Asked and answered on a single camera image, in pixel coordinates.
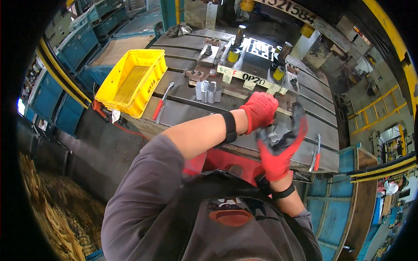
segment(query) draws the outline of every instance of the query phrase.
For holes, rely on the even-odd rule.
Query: yellow plastic crate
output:
[[[167,71],[164,50],[129,50],[104,80],[95,99],[107,108],[140,118]]]

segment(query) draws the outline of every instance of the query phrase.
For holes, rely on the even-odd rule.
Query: label sign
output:
[[[223,73],[222,81],[231,84],[232,78],[239,78],[245,80],[244,88],[253,90],[255,85],[258,84],[260,86],[263,86],[271,93],[279,92],[281,94],[285,94],[287,92],[287,89],[282,88],[282,86],[272,83],[271,81],[267,81],[266,79],[262,79],[258,76],[252,75],[250,73],[245,73],[243,71],[237,71],[229,67],[225,67],[222,65],[218,65],[218,68],[216,70],[218,73]]]
[[[296,17],[303,22],[313,25],[316,19],[316,15],[307,10],[306,8],[298,5],[297,3],[290,0],[255,0],[256,2],[269,5],[276,9],[279,9],[289,15]]]

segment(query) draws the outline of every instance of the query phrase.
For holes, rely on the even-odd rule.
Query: hand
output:
[[[273,95],[254,92],[250,99],[240,107],[245,110],[248,118],[248,130],[245,134],[250,134],[255,129],[271,124],[278,106],[279,102]]]
[[[257,145],[260,159],[265,169],[268,181],[277,181],[284,178],[289,172],[290,159],[298,150],[308,132],[308,123],[303,106],[299,102],[292,105],[293,130],[284,134],[275,145],[270,145],[270,139],[265,128],[257,129]]]

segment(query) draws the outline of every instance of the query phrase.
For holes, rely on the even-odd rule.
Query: light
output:
[[[23,104],[22,99],[20,99],[20,98],[18,100],[18,112],[21,115],[24,115],[25,114],[25,105]]]

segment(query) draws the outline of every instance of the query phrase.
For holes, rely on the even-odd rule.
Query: black wristband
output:
[[[234,142],[237,139],[237,128],[235,126],[235,118],[229,111],[226,111],[221,115],[224,117],[225,125],[227,127],[227,137],[221,144]]]
[[[285,191],[282,191],[282,192],[277,192],[277,191],[272,192],[271,197],[274,200],[285,198],[285,197],[288,197],[290,194],[292,194],[293,191],[295,191],[295,186],[293,185],[293,180],[292,180],[292,184],[290,184],[290,187],[288,187]]]

